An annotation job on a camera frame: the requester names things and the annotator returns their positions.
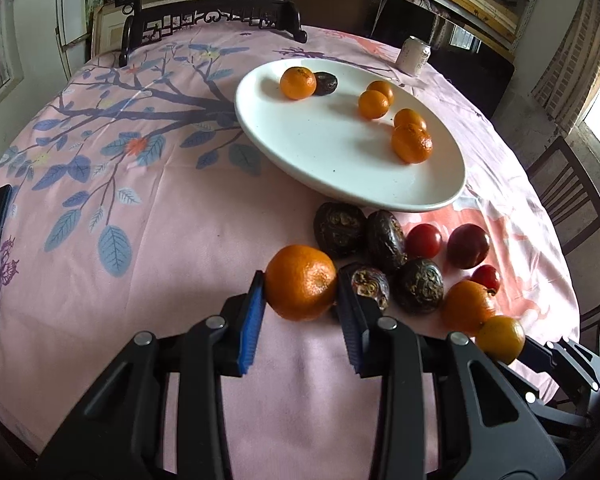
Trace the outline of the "large mandarin front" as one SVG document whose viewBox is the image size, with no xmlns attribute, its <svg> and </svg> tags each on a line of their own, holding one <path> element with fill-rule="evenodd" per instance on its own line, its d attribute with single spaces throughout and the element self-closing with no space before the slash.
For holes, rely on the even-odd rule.
<svg viewBox="0 0 600 480">
<path fill-rule="evenodd" d="M 266 302 L 287 321 L 313 321 L 335 303 L 336 278 L 336 266 L 324 252 L 288 245 L 265 269 Z"/>
</svg>

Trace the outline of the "pink floral tablecloth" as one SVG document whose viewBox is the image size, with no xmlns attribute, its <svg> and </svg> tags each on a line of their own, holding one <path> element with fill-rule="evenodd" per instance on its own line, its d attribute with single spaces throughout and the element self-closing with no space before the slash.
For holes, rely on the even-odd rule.
<svg viewBox="0 0 600 480">
<path fill-rule="evenodd" d="M 15 196 L 0 263 L 0 421 L 35 452 L 141 330 L 183 333 L 244 292 L 280 248 L 314 241 L 323 197 L 272 165 L 239 129 L 238 82 L 279 58 L 326 58 L 417 96 L 463 152 L 467 184 L 428 214 L 491 235 L 496 304 L 534 339 L 580 335 L 550 218 L 483 114 L 431 66 L 396 70 L 395 48 L 314 28 L 306 44 L 240 23 L 195 27 L 104 55 L 53 96 L 0 160 Z"/>
</svg>

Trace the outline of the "white drink can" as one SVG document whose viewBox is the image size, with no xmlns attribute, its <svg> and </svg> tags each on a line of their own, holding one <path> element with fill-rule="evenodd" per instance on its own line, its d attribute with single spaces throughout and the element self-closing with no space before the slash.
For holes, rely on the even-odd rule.
<svg viewBox="0 0 600 480">
<path fill-rule="evenodd" d="M 431 53 L 429 44 L 414 36 L 409 36 L 402 44 L 402 48 L 396 58 L 396 68 L 402 73 L 412 77 L 418 77 Z"/>
</svg>

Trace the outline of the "red cherry tomato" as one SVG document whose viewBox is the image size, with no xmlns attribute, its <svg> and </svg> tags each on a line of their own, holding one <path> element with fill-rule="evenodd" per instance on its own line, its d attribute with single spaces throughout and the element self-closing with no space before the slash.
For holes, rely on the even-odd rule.
<svg viewBox="0 0 600 480">
<path fill-rule="evenodd" d="M 410 258 L 434 258 L 442 248 L 442 235 L 436 226 L 421 223 L 405 237 L 405 251 Z"/>
<path fill-rule="evenodd" d="M 484 264 L 479 266 L 470 277 L 471 281 L 486 288 L 490 295 L 495 295 L 501 288 L 501 274 L 495 266 Z"/>
</svg>

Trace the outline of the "yellow-orange small citrus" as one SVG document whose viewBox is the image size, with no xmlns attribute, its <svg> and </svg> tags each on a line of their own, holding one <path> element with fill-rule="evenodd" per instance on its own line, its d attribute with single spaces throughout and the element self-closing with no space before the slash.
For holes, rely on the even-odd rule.
<svg viewBox="0 0 600 480">
<path fill-rule="evenodd" d="M 475 344 L 490 358 L 509 365 L 520 356 L 525 341 L 526 333 L 516 318 L 495 315 L 483 323 Z"/>
</svg>

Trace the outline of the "wooden chair right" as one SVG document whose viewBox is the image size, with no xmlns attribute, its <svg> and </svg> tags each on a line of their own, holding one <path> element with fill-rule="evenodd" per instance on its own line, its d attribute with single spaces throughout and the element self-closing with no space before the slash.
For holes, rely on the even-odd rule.
<svg viewBox="0 0 600 480">
<path fill-rule="evenodd" d="M 600 229 L 600 192 L 562 136 L 558 136 L 526 169 L 529 180 L 537 177 L 556 155 L 562 156 L 565 163 L 550 183 L 538 193 L 553 226 L 557 228 L 585 206 L 591 206 L 595 211 L 595 217 L 590 222 L 569 240 L 560 243 L 562 253 L 566 256 Z"/>
</svg>

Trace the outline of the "dark passion fruit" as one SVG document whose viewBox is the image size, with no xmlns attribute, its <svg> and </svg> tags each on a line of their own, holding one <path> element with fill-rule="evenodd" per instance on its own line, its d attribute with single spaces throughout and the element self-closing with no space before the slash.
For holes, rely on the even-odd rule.
<svg viewBox="0 0 600 480">
<path fill-rule="evenodd" d="M 318 248 L 332 259 L 354 257 L 360 248 L 365 221 L 360 207 L 334 202 L 321 204 L 313 221 Z"/>
<path fill-rule="evenodd" d="M 394 301 L 409 314 L 428 314 L 442 304 L 442 273 L 430 259 L 408 260 L 390 281 Z"/>
<path fill-rule="evenodd" d="M 316 82 L 314 96 L 329 96 L 334 93 L 338 87 L 338 79 L 334 74 L 327 72 L 315 72 Z"/>
<path fill-rule="evenodd" d="M 384 272 L 358 262 L 346 264 L 340 271 L 348 278 L 352 290 L 358 296 L 375 300 L 381 312 L 388 309 L 390 285 Z"/>
<path fill-rule="evenodd" d="M 406 263 L 405 236 L 396 216 L 385 209 L 368 216 L 362 232 L 362 249 L 366 260 L 386 273 Z"/>
</svg>

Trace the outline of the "dark red plum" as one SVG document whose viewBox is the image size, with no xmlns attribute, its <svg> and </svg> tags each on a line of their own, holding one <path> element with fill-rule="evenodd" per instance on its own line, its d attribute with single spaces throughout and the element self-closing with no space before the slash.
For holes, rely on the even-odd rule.
<svg viewBox="0 0 600 480">
<path fill-rule="evenodd" d="M 473 223 L 458 226 L 446 244 L 446 260 L 457 269 L 472 269 L 486 258 L 491 248 L 489 234 Z"/>
</svg>

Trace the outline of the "small orange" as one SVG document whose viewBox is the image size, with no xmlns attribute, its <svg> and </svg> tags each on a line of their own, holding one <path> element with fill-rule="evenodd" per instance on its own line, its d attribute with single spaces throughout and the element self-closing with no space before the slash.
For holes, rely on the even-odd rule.
<svg viewBox="0 0 600 480">
<path fill-rule="evenodd" d="M 389 107 L 388 98 L 377 90 L 366 90 L 358 98 L 358 112 L 363 118 L 368 120 L 375 120 L 385 116 Z"/>
<path fill-rule="evenodd" d="M 367 86 L 367 90 L 373 90 L 382 93 L 390 105 L 394 102 L 393 86 L 386 80 L 374 80 Z"/>
</svg>

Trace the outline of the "large orange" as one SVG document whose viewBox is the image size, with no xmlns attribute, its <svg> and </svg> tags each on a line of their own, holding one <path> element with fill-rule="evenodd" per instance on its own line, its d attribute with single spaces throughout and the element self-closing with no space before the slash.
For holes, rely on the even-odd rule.
<svg viewBox="0 0 600 480">
<path fill-rule="evenodd" d="M 426 130 L 406 124 L 393 129 L 391 147 L 406 164 L 420 164 L 429 159 L 434 144 Z"/>
</svg>

